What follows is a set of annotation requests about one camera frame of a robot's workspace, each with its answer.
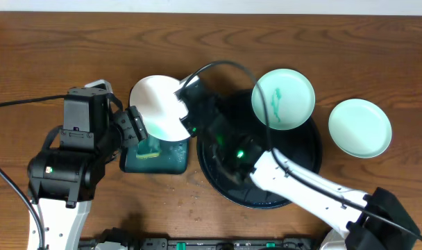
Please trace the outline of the green yellow sponge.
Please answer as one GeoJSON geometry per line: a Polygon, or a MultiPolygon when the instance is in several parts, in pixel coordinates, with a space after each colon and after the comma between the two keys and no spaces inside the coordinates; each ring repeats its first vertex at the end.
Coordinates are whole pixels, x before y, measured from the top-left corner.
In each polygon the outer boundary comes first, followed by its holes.
{"type": "Polygon", "coordinates": [[[136,158],[154,158],[161,153],[160,141],[156,137],[148,136],[147,139],[142,140],[138,144],[136,158]]]}

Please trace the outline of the white plate with green smear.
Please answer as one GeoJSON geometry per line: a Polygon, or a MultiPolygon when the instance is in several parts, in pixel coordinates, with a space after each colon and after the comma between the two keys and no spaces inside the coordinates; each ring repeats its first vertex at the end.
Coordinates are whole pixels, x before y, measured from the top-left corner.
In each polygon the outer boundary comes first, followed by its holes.
{"type": "Polygon", "coordinates": [[[169,142],[190,137],[180,121],[188,115],[188,109],[175,95],[179,89],[178,79],[152,75],[139,80],[131,90],[129,103],[140,112],[149,135],[169,142]]]}

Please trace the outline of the mint plate with green smear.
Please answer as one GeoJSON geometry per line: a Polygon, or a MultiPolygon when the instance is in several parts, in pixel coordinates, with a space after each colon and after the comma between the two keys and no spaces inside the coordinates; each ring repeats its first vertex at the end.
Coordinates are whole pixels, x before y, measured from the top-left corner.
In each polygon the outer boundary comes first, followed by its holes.
{"type": "Polygon", "coordinates": [[[293,69],[275,69],[262,76],[253,88],[255,116],[270,128],[291,130],[312,115],[316,96],[310,81],[293,69]]]}

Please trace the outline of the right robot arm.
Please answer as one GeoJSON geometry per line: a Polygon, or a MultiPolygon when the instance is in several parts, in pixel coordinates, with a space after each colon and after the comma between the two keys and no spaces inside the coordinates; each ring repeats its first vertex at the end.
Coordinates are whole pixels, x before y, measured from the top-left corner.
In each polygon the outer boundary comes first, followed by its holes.
{"type": "Polygon", "coordinates": [[[422,235],[406,209],[389,191],[350,189],[296,164],[273,147],[271,130],[261,140],[232,119],[232,111],[201,82],[189,79],[176,95],[188,114],[182,124],[212,156],[220,174],[237,185],[251,180],[261,190],[304,208],[343,240],[344,249],[412,249],[422,235]]]}

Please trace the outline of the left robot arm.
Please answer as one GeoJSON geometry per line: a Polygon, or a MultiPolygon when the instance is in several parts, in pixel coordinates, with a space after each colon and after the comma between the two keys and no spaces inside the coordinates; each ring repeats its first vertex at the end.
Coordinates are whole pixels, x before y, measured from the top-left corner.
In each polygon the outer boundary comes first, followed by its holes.
{"type": "Polygon", "coordinates": [[[64,122],[28,165],[28,249],[77,249],[96,186],[118,151],[147,137],[137,108],[64,107],[64,122]]]}

